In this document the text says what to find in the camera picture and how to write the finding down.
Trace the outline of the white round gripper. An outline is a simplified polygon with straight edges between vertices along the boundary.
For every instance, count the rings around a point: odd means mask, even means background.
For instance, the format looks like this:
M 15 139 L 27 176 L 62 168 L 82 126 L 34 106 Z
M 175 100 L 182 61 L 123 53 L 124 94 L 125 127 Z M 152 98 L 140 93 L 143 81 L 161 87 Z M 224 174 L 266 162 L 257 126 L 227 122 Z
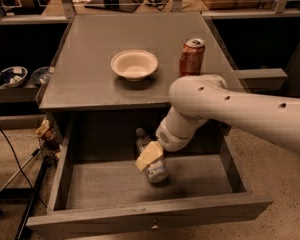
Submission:
M 158 141 L 151 141 L 135 161 L 140 172 L 162 158 L 163 149 L 168 152 L 183 149 L 192 138 L 191 127 L 187 121 L 165 117 L 156 130 L 156 138 Z

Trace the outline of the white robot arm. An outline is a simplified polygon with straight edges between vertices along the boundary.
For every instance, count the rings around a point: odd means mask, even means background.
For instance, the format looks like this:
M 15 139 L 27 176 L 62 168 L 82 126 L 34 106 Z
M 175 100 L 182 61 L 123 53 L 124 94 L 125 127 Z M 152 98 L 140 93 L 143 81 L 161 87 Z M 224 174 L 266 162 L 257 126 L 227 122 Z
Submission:
M 169 90 L 171 108 L 135 165 L 144 171 L 165 151 L 184 148 L 213 119 L 293 151 L 300 156 L 300 98 L 230 91 L 218 75 L 185 76 Z

